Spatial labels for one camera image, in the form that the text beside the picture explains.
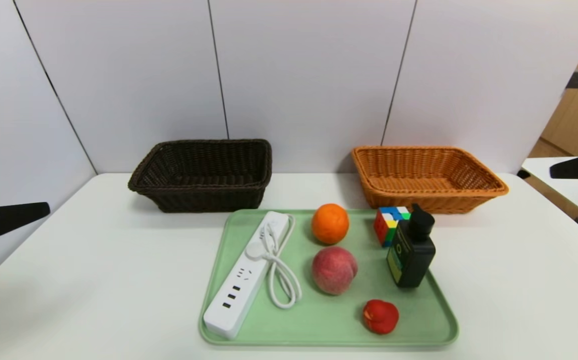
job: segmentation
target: white desk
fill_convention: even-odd
[[[550,167],[571,159],[575,157],[532,157],[524,160],[522,168],[578,207],[578,178],[552,178],[549,174]]]
[[[578,359],[578,226],[501,178],[507,196],[436,217],[431,269],[460,324],[446,348],[210,346],[198,319],[228,214],[163,214],[106,174],[1,265],[0,360]],[[357,175],[274,174],[261,207],[327,202],[366,207]]]

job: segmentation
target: orange wicker basket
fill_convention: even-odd
[[[372,208],[419,203],[433,214],[464,214],[509,192],[471,153],[451,146],[360,146],[351,152]]]

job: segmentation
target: wooden floor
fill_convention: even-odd
[[[552,145],[551,143],[541,139],[538,139],[533,150],[529,153],[529,158],[554,158],[554,157],[572,157],[570,153],[560,150],[558,147]],[[559,207],[565,214],[570,216],[572,219],[578,217],[578,207],[573,203],[564,198],[561,194],[553,191],[551,187],[545,185],[542,181],[531,176],[525,180],[529,185],[531,185],[538,192],[543,194],[545,198],[549,199],[556,207]]]

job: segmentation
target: power strip socket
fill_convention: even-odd
[[[269,211],[260,221],[247,246],[202,316],[204,325],[212,333],[232,340],[241,330],[271,264],[265,259],[250,259],[247,256],[247,248],[252,244],[258,246],[256,243],[263,244],[263,241],[269,241],[266,240],[263,231],[267,224],[271,225],[278,240],[283,239],[289,229],[289,216]]]

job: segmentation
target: white wall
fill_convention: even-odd
[[[353,171],[379,145],[414,0],[211,0],[232,138],[280,173]]]
[[[55,210],[93,175],[13,2],[0,0],[0,206]],[[0,237],[0,264],[40,223]]]
[[[226,139],[207,0],[17,0],[99,173],[152,146]]]
[[[383,145],[458,146],[515,173],[578,63],[578,1],[421,0]]]

